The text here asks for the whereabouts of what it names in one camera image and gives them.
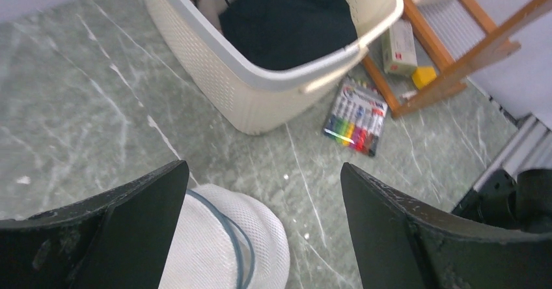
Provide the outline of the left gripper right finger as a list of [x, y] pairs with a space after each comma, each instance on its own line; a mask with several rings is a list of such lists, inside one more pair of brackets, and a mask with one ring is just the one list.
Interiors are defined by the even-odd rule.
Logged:
[[551, 287], [551, 232], [464, 219], [350, 163], [340, 183], [364, 288]]

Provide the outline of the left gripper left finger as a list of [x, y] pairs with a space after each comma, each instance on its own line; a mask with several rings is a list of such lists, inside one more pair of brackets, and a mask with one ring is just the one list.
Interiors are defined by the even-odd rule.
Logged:
[[2, 288], [157, 288], [186, 195], [172, 161], [87, 199], [1, 222]]

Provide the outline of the white mesh laundry bag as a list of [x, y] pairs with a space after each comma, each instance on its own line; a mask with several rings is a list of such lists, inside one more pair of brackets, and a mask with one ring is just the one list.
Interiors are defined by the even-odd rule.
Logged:
[[285, 288], [288, 238], [260, 201], [214, 184], [189, 189], [160, 288]]

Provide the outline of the black bra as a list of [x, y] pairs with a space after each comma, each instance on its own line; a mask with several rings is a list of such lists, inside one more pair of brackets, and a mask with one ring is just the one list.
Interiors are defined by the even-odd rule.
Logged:
[[225, 38], [267, 70], [307, 64], [358, 37], [346, 0], [233, 0], [219, 21]]

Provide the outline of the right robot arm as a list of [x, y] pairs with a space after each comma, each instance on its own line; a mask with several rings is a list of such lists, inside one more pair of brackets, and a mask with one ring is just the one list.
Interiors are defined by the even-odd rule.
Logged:
[[452, 214], [485, 225], [531, 234], [551, 232], [551, 169], [529, 169], [512, 178], [495, 171], [472, 187]]

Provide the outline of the cream plastic laundry basket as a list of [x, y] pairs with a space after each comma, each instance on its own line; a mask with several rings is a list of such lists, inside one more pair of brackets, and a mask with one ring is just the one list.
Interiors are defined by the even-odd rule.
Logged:
[[179, 63], [240, 132], [260, 135], [312, 106], [364, 59], [369, 45], [397, 22], [404, 0], [346, 0], [357, 40], [291, 70], [271, 71], [246, 59], [220, 32], [225, 0], [143, 0]]

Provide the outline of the pack of coloured markers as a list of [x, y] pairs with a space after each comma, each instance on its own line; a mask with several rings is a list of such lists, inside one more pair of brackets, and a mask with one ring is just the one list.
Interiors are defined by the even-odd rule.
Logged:
[[345, 76], [338, 88], [322, 133], [338, 144], [374, 157], [388, 105], [366, 81]]

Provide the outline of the yellow block under rack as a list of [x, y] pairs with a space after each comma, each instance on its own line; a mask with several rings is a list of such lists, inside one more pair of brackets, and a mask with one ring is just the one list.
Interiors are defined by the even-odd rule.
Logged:
[[418, 66], [411, 75], [413, 84], [417, 89], [427, 86], [437, 77], [437, 72], [433, 66]]

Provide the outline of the boxes on rack shelf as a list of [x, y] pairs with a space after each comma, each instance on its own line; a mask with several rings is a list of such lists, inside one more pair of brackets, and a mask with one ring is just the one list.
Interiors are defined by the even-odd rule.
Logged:
[[412, 26], [398, 20], [381, 37], [383, 70], [388, 74], [409, 77], [418, 67]]

